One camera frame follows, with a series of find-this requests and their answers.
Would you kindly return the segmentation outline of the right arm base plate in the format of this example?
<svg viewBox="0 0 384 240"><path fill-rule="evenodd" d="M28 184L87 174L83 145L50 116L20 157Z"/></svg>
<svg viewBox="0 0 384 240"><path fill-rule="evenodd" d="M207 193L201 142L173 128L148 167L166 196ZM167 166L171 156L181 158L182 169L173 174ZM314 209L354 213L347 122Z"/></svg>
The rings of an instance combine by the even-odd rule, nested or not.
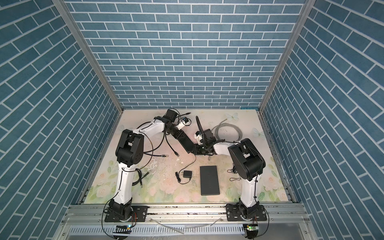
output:
<svg viewBox="0 0 384 240"><path fill-rule="evenodd" d="M266 221L268 219L264 206L259 203L250 208L240 203L226 204L225 208L227 221L229 222Z"/></svg>

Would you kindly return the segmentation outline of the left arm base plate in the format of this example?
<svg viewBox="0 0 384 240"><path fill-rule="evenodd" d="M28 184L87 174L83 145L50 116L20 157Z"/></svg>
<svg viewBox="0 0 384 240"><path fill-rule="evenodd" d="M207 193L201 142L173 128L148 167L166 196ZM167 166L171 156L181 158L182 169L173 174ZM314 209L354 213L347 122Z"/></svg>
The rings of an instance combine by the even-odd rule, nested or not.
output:
<svg viewBox="0 0 384 240"><path fill-rule="evenodd" d="M104 210L104 221L107 223L145 222L148 208L148 206L128 206L113 210L112 207L108 207Z"/></svg>

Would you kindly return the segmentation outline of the black power adapter with cord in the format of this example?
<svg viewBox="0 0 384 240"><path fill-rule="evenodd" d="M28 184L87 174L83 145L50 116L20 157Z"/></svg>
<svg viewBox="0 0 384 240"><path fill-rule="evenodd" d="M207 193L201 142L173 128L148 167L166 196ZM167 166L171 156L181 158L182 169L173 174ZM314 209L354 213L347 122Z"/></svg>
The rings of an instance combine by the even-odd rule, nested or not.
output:
<svg viewBox="0 0 384 240"><path fill-rule="evenodd" d="M188 164L187 166L185 166L183 169L181 169L180 171L178 172L175 172L175 176L177 178L177 181L180 185L185 185L185 184L188 184L190 181L191 181L191 178L192 178L192 171L190 170L187 170L188 167L190 167L192 164L194 164L197 160L197 157L195 156L195 159L190 163ZM188 179L188 181L186 183L182 183L182 179L181 179L181 173L183 173L183 178L185 179Z"/></svg>

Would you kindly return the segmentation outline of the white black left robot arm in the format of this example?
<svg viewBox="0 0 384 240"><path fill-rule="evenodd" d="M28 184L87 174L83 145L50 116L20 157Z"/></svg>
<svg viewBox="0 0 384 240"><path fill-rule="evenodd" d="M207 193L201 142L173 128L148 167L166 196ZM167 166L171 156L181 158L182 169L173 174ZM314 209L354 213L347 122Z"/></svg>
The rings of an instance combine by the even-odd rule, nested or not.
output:
<svg viewBox="0 0 384 240"><path fill-rule="evenodd" d="M119 176L113 202L118 205L126 205L132 200L132 186L134 174L139 162L144 155L145 140L150 141L150 137L168 132L170 135L176 133L177 136L183 133L182 128L192 123L187 117L180 117L174 110L167 110L162 117L155 117L153 121L141 125L134 130L124 130L121 133L116 157L119 163Z"/></svg>

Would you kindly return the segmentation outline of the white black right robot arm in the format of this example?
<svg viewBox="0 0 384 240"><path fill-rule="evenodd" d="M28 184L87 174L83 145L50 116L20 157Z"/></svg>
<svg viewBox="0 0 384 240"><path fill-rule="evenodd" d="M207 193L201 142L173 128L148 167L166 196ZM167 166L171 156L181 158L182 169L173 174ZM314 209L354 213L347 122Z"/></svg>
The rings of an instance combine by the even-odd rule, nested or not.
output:
<svg viewBox="0 0 384 240"><path fill-rule="evenodd" d="M239 142L217 140L214 136L201 132L196 132L194 138L197 140L194 154L231 157L235 170L242 179L239 204L247 210L254 207L259 201L256 190L266 162L252 141L248 138Z"/></svg>

